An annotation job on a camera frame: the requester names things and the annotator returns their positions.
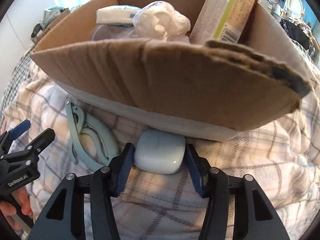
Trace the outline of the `small cardboard box with items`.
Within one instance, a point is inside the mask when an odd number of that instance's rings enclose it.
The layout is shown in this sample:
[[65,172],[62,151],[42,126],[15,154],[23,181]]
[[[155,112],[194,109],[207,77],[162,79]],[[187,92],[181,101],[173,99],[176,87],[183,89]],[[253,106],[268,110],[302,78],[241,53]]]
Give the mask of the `small cardboard box with items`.
[[42,20],[37,23],[31,32],[30,39],[33,44],[38,42],[53,29],[61,20],[63,20],[71,11],[64,7],[52,7],[43,11]]

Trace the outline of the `grey-green plastic clamp tool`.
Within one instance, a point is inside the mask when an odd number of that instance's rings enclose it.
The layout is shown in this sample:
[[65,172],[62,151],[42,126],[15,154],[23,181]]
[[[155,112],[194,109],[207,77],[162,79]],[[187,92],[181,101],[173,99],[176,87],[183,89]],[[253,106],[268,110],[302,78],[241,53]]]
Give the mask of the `grey-green plastic clamp tool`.
[[[86,113],[69,99],[65,101],[65,107],[71,135],[68,153],[75,165],[82,161],[88,169],[96,171],[109,165],[114,157],[120,155],[114,135],[102,121]],[[82,135],[87,135],[92,139],[97,159],[86,151],[81,141]]]

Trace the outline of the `yellow-green product box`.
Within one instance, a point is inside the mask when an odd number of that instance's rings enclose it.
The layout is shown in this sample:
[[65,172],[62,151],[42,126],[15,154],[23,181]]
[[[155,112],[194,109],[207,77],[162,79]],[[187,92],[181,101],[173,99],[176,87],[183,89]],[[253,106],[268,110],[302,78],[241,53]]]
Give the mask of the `yellow-green product box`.
[[258,0],[205,0],[190,35],[192,44],[207,40],[238,43]]

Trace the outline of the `clear plastic container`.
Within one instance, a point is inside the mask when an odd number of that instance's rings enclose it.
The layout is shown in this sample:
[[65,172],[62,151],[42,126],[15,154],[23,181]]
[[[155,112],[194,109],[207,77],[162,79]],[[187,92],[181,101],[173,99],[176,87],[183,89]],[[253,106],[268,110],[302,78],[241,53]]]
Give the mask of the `clear plastic container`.
[[136,38],[137,33],[133,25],[96,25],[88,35],[89,41]]

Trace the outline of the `plaid beige blanket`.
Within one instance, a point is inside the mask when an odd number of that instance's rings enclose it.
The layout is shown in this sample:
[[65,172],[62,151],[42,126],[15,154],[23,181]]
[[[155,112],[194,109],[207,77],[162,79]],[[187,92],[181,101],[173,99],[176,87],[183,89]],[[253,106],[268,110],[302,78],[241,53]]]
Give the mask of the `plaid beige blanket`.
[[[299,239],[319,211],[319,70],[303,63],[313,90],[300,110],[227,142],[187,139],[198,154],[230,176],[251,174],[274,205],[291,239]],[[22,150],[43,130],[52,128],[55,141],[40,155],[40,177],[26,187],[27,203],[37,218],[68,173],[90,173],[68,154],[70,132],[65,101],[68,94],[31,61],[29,79],[18,88],[4,111],[3,130],[30,120],[31,128],[12,147]],[[173,175],[133,167],[126,188],[112,199],[121,239],[197,239],[207,200],[194,190],[188,169]]]

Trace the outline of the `oval white vanity mirror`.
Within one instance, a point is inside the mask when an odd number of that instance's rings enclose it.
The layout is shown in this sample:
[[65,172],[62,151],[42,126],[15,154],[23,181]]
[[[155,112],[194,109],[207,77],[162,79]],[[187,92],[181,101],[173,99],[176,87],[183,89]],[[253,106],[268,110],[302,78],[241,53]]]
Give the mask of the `oval white vanity mirror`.
[[304,16],[302,0],[286,0],[287,9],[291,11],[293,18],[301,19]]

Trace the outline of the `large open cardboard box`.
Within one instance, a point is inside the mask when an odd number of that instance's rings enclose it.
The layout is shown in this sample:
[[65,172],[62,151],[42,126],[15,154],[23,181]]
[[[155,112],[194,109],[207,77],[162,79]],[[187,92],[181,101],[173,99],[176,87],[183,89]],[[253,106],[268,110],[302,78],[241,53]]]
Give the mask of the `large open cardboard box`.
[[166,1],[195,23],[205,0],[91,0],[60,21],[31,58],[69,94],[163,131],[227,141],[301,106],[307,65],[276,20],[253,11],[240,44],[149,38],[89,41],[98,9]]

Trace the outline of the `green checked bed sheet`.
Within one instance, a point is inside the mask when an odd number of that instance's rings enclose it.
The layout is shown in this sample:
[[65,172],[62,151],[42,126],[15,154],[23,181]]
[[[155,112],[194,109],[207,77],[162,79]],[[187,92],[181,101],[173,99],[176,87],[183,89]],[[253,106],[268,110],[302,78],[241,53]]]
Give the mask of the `green checked bed sheet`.
[[31,64],[31,57],[30,53],[32,49],[35,47],[35,45],[31,45],[30,48],[23,54],[23,56],[20,58],[18,64],[12,71],[11,78],[9,80],[9,83],[4,90],[4,93],[2,94],[1,98],[1,122],[4,118],[4,111],[5,109],[10,105],[10,103],[13,101],[14,97],[17,94],[18,88],[25,80],[29,79],[29,66]]

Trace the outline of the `cream lace sock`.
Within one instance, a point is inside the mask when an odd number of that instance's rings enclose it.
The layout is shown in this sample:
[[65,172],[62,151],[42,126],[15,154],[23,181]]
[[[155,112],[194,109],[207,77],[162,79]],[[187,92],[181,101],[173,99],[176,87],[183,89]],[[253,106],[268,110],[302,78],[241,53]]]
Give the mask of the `cream lace sock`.
[[189,18],[165,1],[155,1],[143,7],[134,16],[133,25],[138,37],[189,42]]

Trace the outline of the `white earbuds case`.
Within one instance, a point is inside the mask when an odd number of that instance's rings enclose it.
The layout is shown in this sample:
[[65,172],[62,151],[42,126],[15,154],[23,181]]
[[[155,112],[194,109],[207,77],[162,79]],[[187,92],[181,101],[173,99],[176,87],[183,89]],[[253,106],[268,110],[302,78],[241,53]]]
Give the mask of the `white earbuds case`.
[[133,162],[146,172],[175,174],[181,168],[184,152],[184,136],[150,128],[142,133]]

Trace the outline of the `black jacket on chair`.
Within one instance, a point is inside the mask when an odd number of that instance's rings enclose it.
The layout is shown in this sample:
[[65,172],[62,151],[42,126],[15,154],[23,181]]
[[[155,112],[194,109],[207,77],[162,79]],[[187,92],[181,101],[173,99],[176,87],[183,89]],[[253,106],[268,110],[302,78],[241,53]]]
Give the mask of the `black jacket on chair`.
[[287,35],[298,42],[305,50],[310,48],[309,38],[304,34],[302,29],[288,20],[281,19],[280,25],[285,30]]

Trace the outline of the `blue white tissue pack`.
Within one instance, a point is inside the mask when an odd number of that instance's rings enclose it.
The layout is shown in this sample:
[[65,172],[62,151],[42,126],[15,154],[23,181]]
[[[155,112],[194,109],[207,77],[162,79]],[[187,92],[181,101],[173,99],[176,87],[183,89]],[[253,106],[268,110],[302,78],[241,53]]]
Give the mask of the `blue white tissue pack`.
[[112,5],[100,8],[96,12],[96,24],[132,25],[134,16],[140,10],[139,7],[131,5]]

